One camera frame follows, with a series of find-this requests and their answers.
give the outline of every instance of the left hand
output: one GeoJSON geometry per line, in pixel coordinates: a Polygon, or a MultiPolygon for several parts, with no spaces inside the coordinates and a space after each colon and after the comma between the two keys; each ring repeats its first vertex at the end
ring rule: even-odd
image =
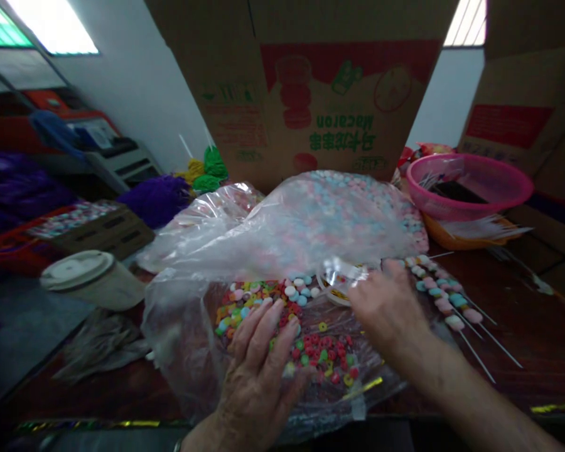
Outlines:
{"type": "Polygon", "coordinates": [[[311,375],[308,369],[296,372],[289,389],[281,394],[284,367],[299,326],[296,318],[291,320],[268,353],[283,307],[282,300],[274,306],[271,301],[264,302],[240,324],[232,340],[233,359],[220,403],[202,422],[206,425],[195,429],[203,433],[193,431],[189,435],[196,433],[203,438],[187,437],[183,449],[263,451],[274,444],[311,375]]]}

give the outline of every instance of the hand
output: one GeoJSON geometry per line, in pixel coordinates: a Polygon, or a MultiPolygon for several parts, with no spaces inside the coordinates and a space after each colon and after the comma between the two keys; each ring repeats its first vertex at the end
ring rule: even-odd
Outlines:
{"type": "Polygon", "coordinates": [[[367,338],[386,359],[419,353],[423,340],[432,336],[408,272],[397,262],[384,262],[385,274],[371,272],[348,292],[353,312],[367,338]]]}
{"type": "Polygon", "coordinates": [[[298,320],[292,319],[268,353],[283,306],[281,300],[274,306],[271,301],[264,302],[240,324],[230,345],[233,359],[220,403],[202,422],[204,426],[195,428],[200,432],[196,435],[203,437],[187,437],[183,449],[262,451],[274,444],[310,377],[307,369],[296,372],[288,390],[281,395],[283,371],[299,326],[298,320]]]}

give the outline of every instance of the red crate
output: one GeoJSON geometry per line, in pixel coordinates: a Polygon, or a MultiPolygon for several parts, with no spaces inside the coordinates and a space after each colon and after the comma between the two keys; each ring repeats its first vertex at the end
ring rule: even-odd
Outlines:
{"type": "Polygon", "coordinates": [[[39,277],[46,267],[65,257],[62,251],[25,234],[25,231],[42,224],[48,218],[71,212],[73,209],[74,205],[58,208],[0,234],[0,268],[22,276],[39,277]]]}

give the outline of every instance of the white wall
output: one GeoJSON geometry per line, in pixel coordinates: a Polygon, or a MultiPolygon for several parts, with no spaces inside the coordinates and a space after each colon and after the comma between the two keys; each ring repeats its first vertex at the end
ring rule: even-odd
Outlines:
{"type": "Polygon", "coordinates": [[[458,145],[484,64],[483,49],[443,50],[406,146],[417,141],[458,145]]]}
{"type": "Polygon", "coordinates": [[[178,134],[203,159],[205,122],[144,1],[68,1],[100,55],[51,57],[57,69],[121,133],[142,141],[165,172],[187,168],[178,134]]]}

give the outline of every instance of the grey cloth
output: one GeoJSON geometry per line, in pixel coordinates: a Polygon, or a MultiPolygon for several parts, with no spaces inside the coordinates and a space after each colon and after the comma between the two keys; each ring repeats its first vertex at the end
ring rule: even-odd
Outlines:
{"type": "Polygon", "coordinates": [[[88,375],[143,358],[149,345],[139,337],[140,329],[129,318],[98,308],[63,349],[66,364],[53,378],[75,384],[88,375]]]}

